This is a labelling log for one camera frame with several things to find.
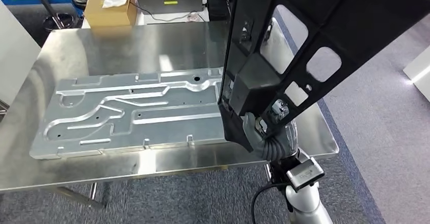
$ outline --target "cardboard box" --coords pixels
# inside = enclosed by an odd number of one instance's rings
[[[135,0],[127,2],[119,7],[102,8],[104,0],[88,0],[84,16],[91,28],[135,25],[137,17],[137,7]]]

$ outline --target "machined metal plate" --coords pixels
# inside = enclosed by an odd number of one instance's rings
[[[57,159],[225,143],[222,68],[61,80],[30,155]]]

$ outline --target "black plastic bracket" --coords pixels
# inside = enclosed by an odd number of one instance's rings
[[[260,54],[278,5],[285,6],[308,30],[307,39],[283,73],[278,73]],[[429,0],[236,0],[219,100],[226,139],[249,150],[241,131],[240,116],[245,112],[259,115],[269,132],[276,132],[429,12]],[[315,79],[306,68],[321,47],[332,49],[342,62],[324,82]],[[307,94],[299,105],[285,95],[292,82]],[[278,99],[286,103],[289,113],[275,122],[268,117],[268,111]]]

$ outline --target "black cable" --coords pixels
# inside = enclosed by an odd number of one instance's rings
[[[158,21],[164,21],[164,22],[170,22],[170,21],[174,21],[174,20],[177,20],[177,19],[182,19],[182,18],[185,18],[185,17],[187,17],[187,16],[189,16],[189,15],[191,15],[192,13],[196,13],[199,17],[200,17],[200,19],[202,19],[203,20],[203,22],[205,21],[204,19],[203,19],[203,17],[201,17],[200,16],[200,14],[199,13],[197,13],[197,11],[191,11],[191,12],[189,12],[188,14],[186,14],[186,15],[184,15],[184,16],[181,16],[181,17],[176,17],[176,18],[173,18],[173,19],[170,19],[170,20],[163,20],[163,19],[157,19],[157,18],[155,18],[154,17],[154,15],[151,13],[151,12],[149,12],[148,10],[146,10],[146,9],[144,9],[144,8],[142,8],[142,7],[140,7],[139,5],[135,5],[135,4],[133,4],[132,2],[130,2],[132,5],[134,5],[134,6],[136,6],[136,8],[138,8],[138,9],[140,9],[140,10],[142,10],[142,11],[145,11],[145,12],[147,12],[154,20],[158,20]]]
[[[197,12],[196,12],[196,14],[200,17],[200,19],[202,19],[202,21],[203,21],[203,22],[206,22],[206,21],[203,19],[203,17],[201,17],[201,16],[200,16],[200,14],[199,14],[199,13],[197,13]]]
[[[283,182],[283,183],[273,183],[273,184],[268,184],[268,185],[266,185],[266,186],[264,186],[264,187],[261,187],[257,192],[256,192],[256,194],[254,195],[254,197],[253,197],[253,200],[251,201],[251,218],[252,218],[252,220],[253,220],[253,224],[256,224],[256,221],[255,221],[255,214],[254,214],[254,208],[255,208],[255,201],[256,201],[256,199],[257,199],[257,197],[258,197],[258,195],[260,195],[263,191],[265,191],[265,190],[268,190],[268,189],[271,189],[271,188],[275,188],[275,187],[283,187],[283,186],[287,186],[287,185],[289,185],[288,183],[286,183],[286,182]]]

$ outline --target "table leg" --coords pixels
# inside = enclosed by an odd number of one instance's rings
[[[61,194],[62,196],[68,199],[87,205],[88,207],[103,209],[104,205],[94,200],[96,189],[97,189],[97,183],[95,182],[91,185],[91,193],[89,198],[79,193],[76,193],[75,191],[70,190],[66,187],[56,187],[56,188],[53,188],[53,191],[58,194]]]
[[[266,172],[267,180],[270,181],[270,179],[272,179],[272,173],[270,172],[269,164],[264,165],[264,171]]]

